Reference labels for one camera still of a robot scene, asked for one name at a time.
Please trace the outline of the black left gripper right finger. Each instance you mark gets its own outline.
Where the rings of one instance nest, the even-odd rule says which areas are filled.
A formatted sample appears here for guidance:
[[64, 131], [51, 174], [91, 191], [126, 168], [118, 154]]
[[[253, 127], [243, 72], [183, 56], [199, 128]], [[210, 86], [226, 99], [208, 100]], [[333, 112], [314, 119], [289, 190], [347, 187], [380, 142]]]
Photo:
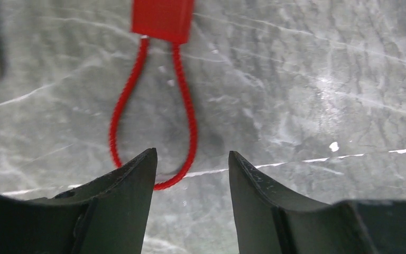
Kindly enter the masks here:
[[301, 195], [229, 153], [240, 253], [406, 253], [406, 200]]

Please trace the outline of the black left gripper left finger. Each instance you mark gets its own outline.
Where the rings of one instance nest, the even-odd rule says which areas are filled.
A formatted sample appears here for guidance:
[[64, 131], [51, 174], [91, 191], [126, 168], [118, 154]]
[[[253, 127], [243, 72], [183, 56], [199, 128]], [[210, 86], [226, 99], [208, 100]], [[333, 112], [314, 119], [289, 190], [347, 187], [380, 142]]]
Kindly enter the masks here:
[[157, 152], [53, 198], [0, 195], [0, 253], [140, 253]]

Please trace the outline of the red cable lock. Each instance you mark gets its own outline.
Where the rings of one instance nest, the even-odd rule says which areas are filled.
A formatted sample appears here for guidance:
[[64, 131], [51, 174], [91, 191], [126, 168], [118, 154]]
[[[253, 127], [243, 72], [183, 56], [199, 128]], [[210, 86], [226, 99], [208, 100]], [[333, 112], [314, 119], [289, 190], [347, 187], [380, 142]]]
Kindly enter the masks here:
[[181, 181], [191, 168], [198, 147], [198, 126], [190, 88], [187, 83], [181, 59], [180, 47], [189, 40], [193, 1], [133, 1], [131, 11], [131, 32], [140, 36], [139, 47], [130, 75], [115, 104], [108, 130], [109, 153], [114, 165], [119, 168], [122, 161], [117, 147], [117, 130], [125, 106], [132, 95], [146, 64], [151, 39], [170, 44], [172, 67], [159, 67], [158, 71], [167, 77], [167, 84], [179, 88], [188, 126], [188, 152], [180, 169], [168, 180], [154, 185], [161, 191]]

